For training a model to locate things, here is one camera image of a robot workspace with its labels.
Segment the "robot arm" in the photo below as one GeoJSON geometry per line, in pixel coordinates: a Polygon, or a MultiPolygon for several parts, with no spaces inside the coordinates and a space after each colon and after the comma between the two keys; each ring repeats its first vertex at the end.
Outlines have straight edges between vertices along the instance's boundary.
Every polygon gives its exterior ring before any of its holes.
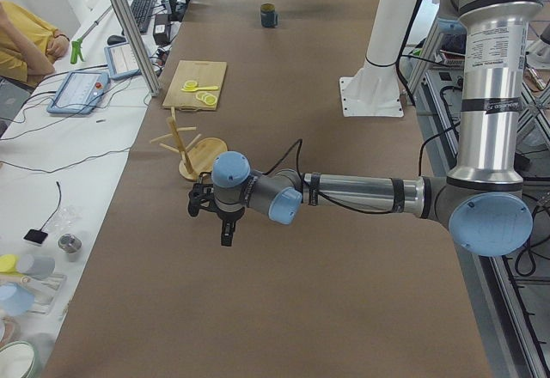
{"type": "Polygon", "coordinates": [[[533,228],[514,169],[529,22],[543,0],[440,0],[438,20],[466,32],[459,149],[443,178],[416,180],[253,170],[241,153],[219,155],[211,182],[196,182],[188,212],[215,213],[221,242],[253,209],[289,224],[303,204],[334,204],[368,215],[411,213],[441,223],[471,253],[494,257],[522,246],[533,228]]]}

